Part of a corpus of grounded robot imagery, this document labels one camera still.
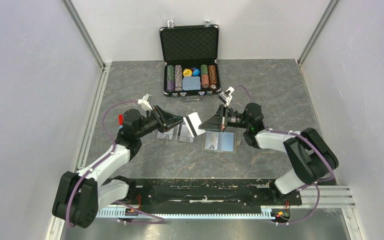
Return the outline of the clear plastic card sleeve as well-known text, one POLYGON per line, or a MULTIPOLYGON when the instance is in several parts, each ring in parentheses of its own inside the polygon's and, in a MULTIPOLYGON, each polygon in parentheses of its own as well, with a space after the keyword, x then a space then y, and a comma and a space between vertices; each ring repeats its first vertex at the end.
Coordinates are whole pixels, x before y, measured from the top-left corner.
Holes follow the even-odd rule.
POLYGON ((156 138, 183 143, 193 143, 195 141, 186 124, 179 124, 167 132, 157 132, 156 138))

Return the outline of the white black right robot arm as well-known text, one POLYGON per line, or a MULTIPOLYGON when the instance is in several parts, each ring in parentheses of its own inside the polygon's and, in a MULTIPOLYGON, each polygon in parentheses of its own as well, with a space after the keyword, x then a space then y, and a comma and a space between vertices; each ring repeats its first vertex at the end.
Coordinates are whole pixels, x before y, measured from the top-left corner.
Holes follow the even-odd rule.
POLYGON ((262 107, 248 103, 243 112, 220 105, 214 116, 199 125, 200 130, 223 132, 227 127, 244 129, 246 143, 256 149, 287 154, 291 170, 278 177, 269 189, 269 199, 282 204, 289 193, 316 182, 334 179, 339 161, 321 135, 311 127, 302 131, 280 131, 265 126, 262 107))

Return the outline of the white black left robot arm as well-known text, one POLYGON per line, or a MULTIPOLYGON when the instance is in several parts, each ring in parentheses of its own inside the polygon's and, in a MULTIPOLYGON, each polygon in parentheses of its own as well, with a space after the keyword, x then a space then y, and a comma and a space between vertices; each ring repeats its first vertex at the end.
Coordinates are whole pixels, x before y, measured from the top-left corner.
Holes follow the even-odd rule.
POLYGON ((111 175, 137 155, 142 137, 154 131, 167 132, 182 122, 182 116, 164 111, 158 105, 151 107, 146 115, 137 109, 127 110, 109 149, 85 168, 61 176, 52 215, 68 226, 87 228, 103 208, 121 200, 125 204, 133 203, 137 190, 126 178, 111 178, 111 175))

